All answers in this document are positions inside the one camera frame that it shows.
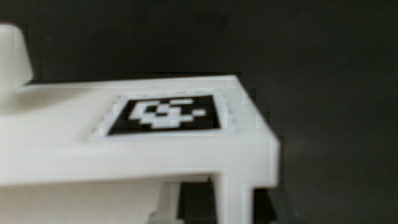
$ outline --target white plastic surface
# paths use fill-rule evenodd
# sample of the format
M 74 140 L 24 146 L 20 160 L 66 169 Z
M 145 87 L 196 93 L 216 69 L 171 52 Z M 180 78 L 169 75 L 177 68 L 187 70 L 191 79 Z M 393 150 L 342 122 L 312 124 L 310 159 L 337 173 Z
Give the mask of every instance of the white plastic surface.
M 24 46 L 22 34 L 10 25 L 0 31 L 0 186 L 209 174 L 219 224 L 249 224 L 253 189 L 278 184 L 280 143 L 237 77 L 22 86 L 33 75 L 27 54 L 10 47 Z M 223 96 L 219 132 L 102 134 L 123 98 L 205 93 Z

